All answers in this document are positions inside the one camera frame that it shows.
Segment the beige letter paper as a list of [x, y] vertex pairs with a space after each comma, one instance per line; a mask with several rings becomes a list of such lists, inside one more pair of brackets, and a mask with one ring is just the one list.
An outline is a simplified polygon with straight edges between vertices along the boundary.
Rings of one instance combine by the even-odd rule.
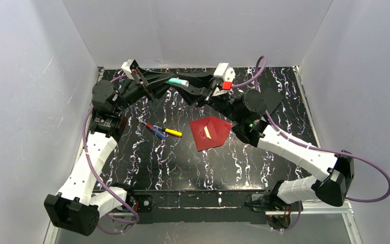
[[204, 127], [204, 134], [205, 134], [205, 136], [206, 136], [207, 138], [211, 139], [211, 135], [210, 135], [210, 132], [209, 132], [207, 126]]

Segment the red envelope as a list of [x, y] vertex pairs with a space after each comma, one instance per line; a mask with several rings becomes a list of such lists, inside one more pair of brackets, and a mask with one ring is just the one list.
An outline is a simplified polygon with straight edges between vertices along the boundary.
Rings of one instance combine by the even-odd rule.
[[[232, 128], [232, 124], [214, 116], [193, 120], [189, 125], [197, 151], [223, 146]], [[205, 126], [207, 126], [210, 132], [211, 139], [204, 134]]]

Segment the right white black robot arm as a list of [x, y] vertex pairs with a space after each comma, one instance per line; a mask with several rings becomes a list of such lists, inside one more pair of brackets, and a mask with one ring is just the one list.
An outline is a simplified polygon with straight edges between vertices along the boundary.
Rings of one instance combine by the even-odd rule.
[[257, 88], [238, 97], [232, 68], [200, 73], [179, 73], [171, 86], [188, 105], [207, 105], [230, 119], [232, 131], [243, 143], [277, 154], [309, 172], [297, 180], [280, 180], [273, 189], [246, 202], [253, 211], [282, 209], [304, 200], [320, 200], [342, 206], [354, 177], [352, 155], [329, 152], [283, 131], [273, 124], [269, 109], [276, 108], [282, 96]]

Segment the green white glue stick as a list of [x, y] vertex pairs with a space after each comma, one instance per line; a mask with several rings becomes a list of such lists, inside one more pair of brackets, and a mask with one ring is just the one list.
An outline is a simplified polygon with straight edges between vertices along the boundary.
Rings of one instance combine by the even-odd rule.
[[185, 87], [189, 86], [189, 82], [187, 80], [183, 80], [183, 79], [179, 79], [179, 78], [170, 78], [167, 81], [167, 83], [174, 84], [174, 85], [181, 85], [181, 86], [185, 86]]

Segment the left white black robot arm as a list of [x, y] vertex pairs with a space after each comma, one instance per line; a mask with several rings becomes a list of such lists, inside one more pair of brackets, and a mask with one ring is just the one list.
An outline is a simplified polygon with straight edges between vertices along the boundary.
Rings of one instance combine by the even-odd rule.
[[130, 59], [123, 63], [120, 76], [93, 85], [82, 127], [81, 155], [58, 192], [47, 195], [44, 201], [53, 226], [89, 236], [98, 228], [100, 219], [117, 207], [133, 215], [132, 220], [125, 221], [127, 229], [139, 222], [135, 207], [127, 202], [128, 186], [108, 186], [100, 174], [123, 135], [127, 123], [123, 111], [141, 98], [159, 99], [170, 88], [169, 79], [173, 76], [143, 69]]

